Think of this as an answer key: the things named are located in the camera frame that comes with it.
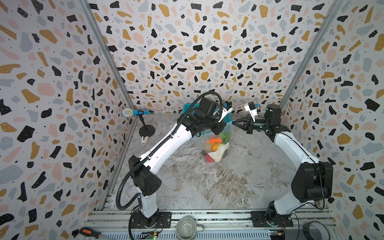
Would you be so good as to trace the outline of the yellow green toy mango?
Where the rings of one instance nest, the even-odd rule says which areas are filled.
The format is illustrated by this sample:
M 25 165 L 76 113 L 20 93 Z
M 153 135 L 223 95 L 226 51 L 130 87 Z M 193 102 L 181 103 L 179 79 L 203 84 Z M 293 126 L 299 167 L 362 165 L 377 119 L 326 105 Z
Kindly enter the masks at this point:
M 212 150 L 213 150 L 213 152 L 216 152 L 217 150 L 218 150 L 218 148 L 221 146 L 222 144 L 219 144 L 219 143 L 217 143 L 217 144 L 213 144 L 212 145 Z

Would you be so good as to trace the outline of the red toy pepper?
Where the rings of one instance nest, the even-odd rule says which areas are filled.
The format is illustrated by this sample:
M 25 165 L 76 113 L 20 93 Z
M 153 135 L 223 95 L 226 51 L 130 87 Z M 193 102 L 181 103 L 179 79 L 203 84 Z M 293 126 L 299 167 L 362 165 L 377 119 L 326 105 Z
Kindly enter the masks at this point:
M 206 155 L 206 156 L 205 156 L 205 159 L 206 159 L 206 161 L 207 161 L 208 163 L 214 163 L 214 162 L 215 162 L 215 160 L 214 160 L 210 155 Z

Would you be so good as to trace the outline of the clear zip top bag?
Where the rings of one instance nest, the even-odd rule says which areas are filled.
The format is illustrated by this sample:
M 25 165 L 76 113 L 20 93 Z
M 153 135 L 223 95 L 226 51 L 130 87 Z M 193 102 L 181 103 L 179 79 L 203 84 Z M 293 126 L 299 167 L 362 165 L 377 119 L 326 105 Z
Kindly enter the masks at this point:
M 202 155 L 208 163 L 219 163 L 229 153 L 232 139 L 232 125 L 227 123 L 223 131 L 216 135 L 211 130 L 206 130 L 199 137 Z

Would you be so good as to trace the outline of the green toy leaf vegetable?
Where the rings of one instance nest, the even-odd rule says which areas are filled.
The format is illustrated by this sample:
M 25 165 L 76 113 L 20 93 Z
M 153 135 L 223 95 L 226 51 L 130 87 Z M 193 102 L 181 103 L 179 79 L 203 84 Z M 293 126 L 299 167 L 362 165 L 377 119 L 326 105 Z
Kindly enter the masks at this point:
M 229 143 L 230 140 L 231 140 L 231 137 L 232 137 L 232 131 L 229 131 L 229 132 L 222 132 L 222 133 L 220 134 L 220 137 L 221 137 L 221 139 L 222 139 L 222 141 L 223 141 L 223 144 L 227 144 L 227 143 Z

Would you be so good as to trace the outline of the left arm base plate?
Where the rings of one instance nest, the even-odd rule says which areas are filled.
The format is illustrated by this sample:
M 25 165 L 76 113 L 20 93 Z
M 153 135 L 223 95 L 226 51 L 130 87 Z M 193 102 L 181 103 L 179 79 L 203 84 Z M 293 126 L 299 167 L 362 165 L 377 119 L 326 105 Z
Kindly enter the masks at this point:
M 132 214 L 130 224 L 132 229 L 160 228 L 169 229 L 171 227 L 172 213 L 159 212 L 147 218 L 141 211 Z

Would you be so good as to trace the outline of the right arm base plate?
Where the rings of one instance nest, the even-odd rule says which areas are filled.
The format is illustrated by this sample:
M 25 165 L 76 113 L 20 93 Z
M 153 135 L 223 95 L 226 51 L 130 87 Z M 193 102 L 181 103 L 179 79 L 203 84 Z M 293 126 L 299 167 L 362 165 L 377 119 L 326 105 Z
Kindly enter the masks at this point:
M 271 211 L 251 211 L 251 220 L 255 228 L 293 227 L 291 215 L 278 215 Z

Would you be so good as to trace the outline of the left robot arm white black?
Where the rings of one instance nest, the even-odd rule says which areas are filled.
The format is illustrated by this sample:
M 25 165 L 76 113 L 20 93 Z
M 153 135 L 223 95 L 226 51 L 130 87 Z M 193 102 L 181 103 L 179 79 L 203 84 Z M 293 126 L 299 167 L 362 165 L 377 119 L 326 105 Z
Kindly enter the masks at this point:
M 219 135 L 227 125 L 224 121 L 225 116 L 232 110 L 231 102 L 223 102 L 221 99 L 216 102 L 203 94 L 178 118 L 160 142 L 140 157 L 132 156 L 129 159 L 130 171 L 124 177 L 124 181 L 129 178 L 133 180 L 141 216 L 145 220 L 154 219 L 159 212 L 156 192 L 162 181 L 157 172 L 165 161 L 184 143 L 206 130 Z

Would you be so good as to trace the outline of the orange toy carrot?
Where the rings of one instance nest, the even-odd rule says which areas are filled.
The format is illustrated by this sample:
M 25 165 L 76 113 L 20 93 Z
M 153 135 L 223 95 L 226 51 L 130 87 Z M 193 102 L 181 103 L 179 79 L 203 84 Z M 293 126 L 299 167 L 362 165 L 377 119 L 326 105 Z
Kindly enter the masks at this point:
M 209 144 L 221 144 L 221 143 L 223 143 L 223 140 L 222 140 L 222 138 L 218 137 L 218 138 L 208 140 L 208 143 Z

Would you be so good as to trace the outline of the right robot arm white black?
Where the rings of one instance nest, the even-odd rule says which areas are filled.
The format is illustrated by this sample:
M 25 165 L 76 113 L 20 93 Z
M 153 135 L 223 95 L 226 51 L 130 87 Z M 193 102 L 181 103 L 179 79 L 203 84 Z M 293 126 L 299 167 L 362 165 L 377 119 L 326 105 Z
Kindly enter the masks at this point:
M 325 201 L 332 195 L 333 166 L 322 162 L 306 150 L 291 133 L 282 125 L 282 109 L 275 104 L 269 104 L 266 111 L 260 114 L 258 104 L 250 102 L 244 108 L 246 117 L 237 119 L 232 124 L 247 134 L 254 131 L 264 132 L 270 140 L 280 147 L 296 167 L 296 174 L 291 183 L 291 190 L 282 198 L 269 203 L 265 218 L 276 223 L 292 215 L 294 211 L 310 204 L 318 210 L 323 206 L 316 201 Z

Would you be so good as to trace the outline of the teal plastic basket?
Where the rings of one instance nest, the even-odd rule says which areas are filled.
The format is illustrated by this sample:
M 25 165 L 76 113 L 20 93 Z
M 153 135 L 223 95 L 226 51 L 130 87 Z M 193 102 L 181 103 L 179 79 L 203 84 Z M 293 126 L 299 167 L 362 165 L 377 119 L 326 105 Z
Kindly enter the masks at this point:
M 191 103 L 185 104 L 185 105 L 183 106 L 183 110 L 182 110 L 181 114 L 184 114 L 184 113 L 188 110 L 188 108 L 189 108 L 190 106 L 191 106 Z M 227 123 L 227 124 L 231 123 L 231 122 L 233 121 L 232 116 L 231 116 L 231 113 L 227 113 L 227 114 L 224 116 L 224 118 L 222 119 L 222 121 L 225 122 L 225 123 Z

